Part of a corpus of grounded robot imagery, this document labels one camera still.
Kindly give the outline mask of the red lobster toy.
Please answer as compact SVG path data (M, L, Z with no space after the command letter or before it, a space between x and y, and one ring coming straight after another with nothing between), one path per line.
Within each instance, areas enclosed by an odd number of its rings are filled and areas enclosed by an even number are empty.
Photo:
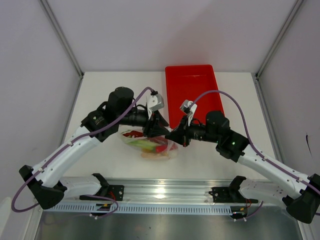
M164 154L178 149L177 145L164 136L146 137L137 130L127 130L120 134L121 140L132 147L151 154Z

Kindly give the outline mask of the green white celery toy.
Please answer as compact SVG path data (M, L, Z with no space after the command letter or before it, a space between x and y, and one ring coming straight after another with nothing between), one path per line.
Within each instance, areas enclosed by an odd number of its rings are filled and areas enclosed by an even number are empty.
M149 141L147 139L138 139L138 140L133 140L127 143L130 146L134 146L137 148L153 151L156 147L160 146L156 142Z

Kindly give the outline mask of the yellow ginger toy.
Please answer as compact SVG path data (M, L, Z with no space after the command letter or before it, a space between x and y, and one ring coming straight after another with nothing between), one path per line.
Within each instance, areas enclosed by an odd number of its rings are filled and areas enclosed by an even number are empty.
M177 156L178 152L175 150L171 150L169 152L162 151L162 152L154 152L149 150L143 150L141 152L141 157L144 159L150 159L150 160L168 160L175 158Z

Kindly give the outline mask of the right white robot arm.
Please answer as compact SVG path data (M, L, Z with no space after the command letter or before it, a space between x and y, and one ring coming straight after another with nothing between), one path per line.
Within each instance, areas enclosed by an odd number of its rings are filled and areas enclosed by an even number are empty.
M310 224L320 206L320 176L311 176L294 170L268 157L245 137L230 128L229 120L220 111L206 114L205 124L193 124L184 116L178 127L166 139L183 147L197 140L216 144L216 151L224 158L246 166L261 174L271 184L254 183L238 177L238 183L228 189L234 202L243 198L270 201L284 207L296 220Z

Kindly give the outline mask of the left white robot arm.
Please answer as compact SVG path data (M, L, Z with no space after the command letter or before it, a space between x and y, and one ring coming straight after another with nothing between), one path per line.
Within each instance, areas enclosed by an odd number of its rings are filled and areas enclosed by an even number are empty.
M141 127L147 138L169 134L169 124L159 110L164 107L163 97L152 90L146 105L138 109L134 92L127 87L112 91L108 100L91 111L76 129L71 138L55 152L34 165L24 165L19 174L25 181L38 205L47 210L63 199L80 197L82 200L114 200L112 187L99 173L85 177L65 177L83 155L102 144L109 136L119 130L120 125Z

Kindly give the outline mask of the clear zip top bag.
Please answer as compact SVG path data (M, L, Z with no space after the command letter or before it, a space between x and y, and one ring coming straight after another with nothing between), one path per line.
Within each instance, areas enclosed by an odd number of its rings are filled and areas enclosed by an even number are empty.
M121 125L117 136L132 151L148 160L169 160L178 155L179 147L164 136L147 137L142 127Z

